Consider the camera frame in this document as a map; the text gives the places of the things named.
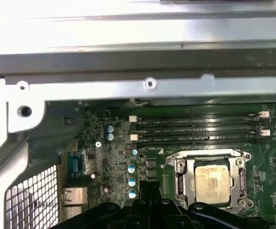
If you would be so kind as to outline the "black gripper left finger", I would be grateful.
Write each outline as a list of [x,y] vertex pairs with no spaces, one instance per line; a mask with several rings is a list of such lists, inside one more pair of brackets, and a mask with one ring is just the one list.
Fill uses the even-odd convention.
[[148,229],[151,215],[151,182],[141,181],[138,198],[120,207],[105,202],[75,217],[65,220],[53,229]]

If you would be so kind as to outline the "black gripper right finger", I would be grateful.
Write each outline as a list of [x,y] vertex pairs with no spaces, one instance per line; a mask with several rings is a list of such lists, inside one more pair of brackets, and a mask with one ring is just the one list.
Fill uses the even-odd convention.
[[173,200],[163,198],[160,182],[150,182],[151,201],[163,229],[256,229],[247,219],[213,207],[203,202],[191,204],[187,209]]

